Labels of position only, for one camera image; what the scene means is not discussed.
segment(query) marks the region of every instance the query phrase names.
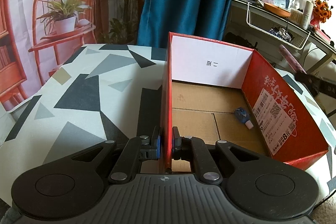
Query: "red cardboard box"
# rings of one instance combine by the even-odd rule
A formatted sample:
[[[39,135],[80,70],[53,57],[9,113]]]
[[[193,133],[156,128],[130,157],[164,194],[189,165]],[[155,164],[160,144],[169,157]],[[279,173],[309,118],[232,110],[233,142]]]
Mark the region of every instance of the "red cardboard box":
[[[169,33],[161,126],[164,168],[188,171],[171,159],[172,127],[205,143],[224,139],[302,170],[328,151],[311,115],[290,86],[256,51],[207,38]],[[245,108],[254,128],[233,115]]]

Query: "white flower pot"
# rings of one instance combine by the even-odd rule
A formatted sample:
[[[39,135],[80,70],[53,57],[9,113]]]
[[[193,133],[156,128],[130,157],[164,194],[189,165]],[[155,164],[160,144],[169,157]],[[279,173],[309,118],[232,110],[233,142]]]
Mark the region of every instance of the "white flower pot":
[[[57,34],[72,32],[75,29],[76,17],[70,17],[54,22],[54,27]]]

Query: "desk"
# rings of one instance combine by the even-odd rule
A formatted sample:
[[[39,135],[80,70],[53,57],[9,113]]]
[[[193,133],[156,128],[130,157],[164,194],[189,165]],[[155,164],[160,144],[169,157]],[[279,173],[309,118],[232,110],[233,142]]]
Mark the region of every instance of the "desk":
[[[244,1],[241,1],[241,0],[232,0],[231,6],[246,10],[246,12],[248,10],[247,2],[244,2]],[[286,28],[286,26],[287,26],[287,20],[285,20],[285,19],[283,19],[283,18],[281,18],[281,17],[279,17],[279,16],[277,16],[277,15],[275,15],[275,14],[273,14],[273,13],[271,13],[271,12],[261,8],[261,7],[250,4],[249,5],[249,10],[250,10],[251,13],[262,16],[262,17],[276,23],[279,26],[282,26],[284,28]],[[307,37],[308,34],[309,34],[309,32],[307,30],[304,30],[304,29],[294,25],[291,22],[288,22],[288,30],[292,33],[295,33],[295,34],[301,36],[301,37]],[[313,65],[310,69],[308,69],[307,73],[316,73],[317,71],[322,69],[324,66],[329,64],[332,60],[336,60],[336,49],[335,48],[326,44],[325,42],[323,42],[321,39],[319,39],[315,35],[310,35],[308,37],[307,42],[299,50],[299,51],[302,51],[301,56],[299,58],[299,63],[301,65],[303,65],[303,61],[308,54],[308,51],[310,49],[311,44],[316,45],[319,49],[321,49],[323,52],[325,52],[326,56],[324,58],[322,58],[320,61],[318,61],[315,65]]]

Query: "orange flowers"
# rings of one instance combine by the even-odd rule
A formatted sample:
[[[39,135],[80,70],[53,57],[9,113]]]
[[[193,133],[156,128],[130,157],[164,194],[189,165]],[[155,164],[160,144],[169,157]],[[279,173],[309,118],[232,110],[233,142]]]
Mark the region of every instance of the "orange flowers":
[[[319,19],[322,23],[325,23],[327,19],[329,19],[332,15],[331,9],[333,9],[333,7],[329,9],[327,0],[324,1],[315,0],[313,15],[315,18]]]

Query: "flower vase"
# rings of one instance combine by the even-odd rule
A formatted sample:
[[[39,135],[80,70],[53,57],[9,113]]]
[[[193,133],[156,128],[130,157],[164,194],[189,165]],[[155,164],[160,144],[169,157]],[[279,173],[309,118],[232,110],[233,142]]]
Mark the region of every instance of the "flower vase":
[[[310,24],[319,29],[320,22],[321,22],[320,18],[314,15],[314,18],[311,20]]]

